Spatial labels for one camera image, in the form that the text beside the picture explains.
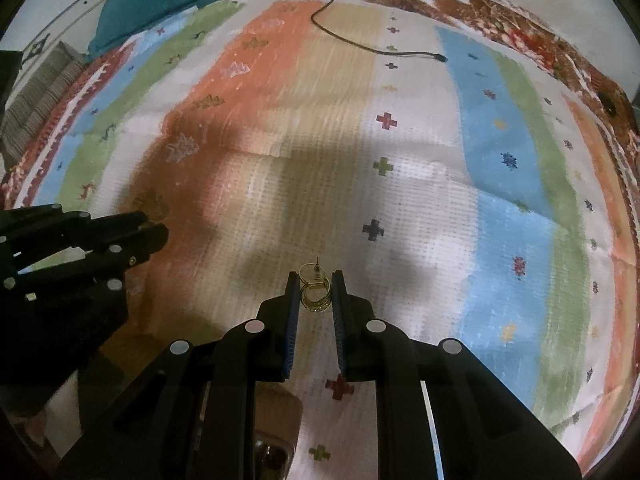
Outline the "metal tin box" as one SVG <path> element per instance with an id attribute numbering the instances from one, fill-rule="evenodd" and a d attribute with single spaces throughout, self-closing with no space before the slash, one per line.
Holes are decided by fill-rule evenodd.
<path id="1" fill-rule="evenodd" d="M 292 448 L 279 439 L 258 437 L 254 444 L 254 478 L 285 480 L 291 470 Z"/>

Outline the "brown striped cushion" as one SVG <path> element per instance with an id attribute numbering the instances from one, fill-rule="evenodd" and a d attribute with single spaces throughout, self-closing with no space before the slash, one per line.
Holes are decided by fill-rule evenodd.
<path id="1" fill-rule="evenodd" d="M 67 90 L 84 71 L 82 56 L 60 41 L 6 108 L 1 123 L 1 155 L 15 166 Z"/>

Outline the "striped colourful bed cloth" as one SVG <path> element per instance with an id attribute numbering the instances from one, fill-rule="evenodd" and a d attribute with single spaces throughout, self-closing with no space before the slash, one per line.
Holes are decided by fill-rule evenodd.
<path id="1" fill-rule="evenodd" d="M 639 400 L 638 151 L 616 84 L 498 4 L 221 0 L 97 58 L 3 193 L 168 226 L 128 335 L 206 341 L 342 270 L 587 470 Z"/>

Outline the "gold earring pair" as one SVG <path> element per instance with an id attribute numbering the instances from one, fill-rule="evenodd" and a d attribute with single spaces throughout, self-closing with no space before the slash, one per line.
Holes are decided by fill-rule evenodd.
<path id="1" fill-rule="evenodd" d="M 331 307 L 331 280 L 320 259 L 303 264 L 298 270 L 300 301 L 310 312 L 319 313 Z"/>

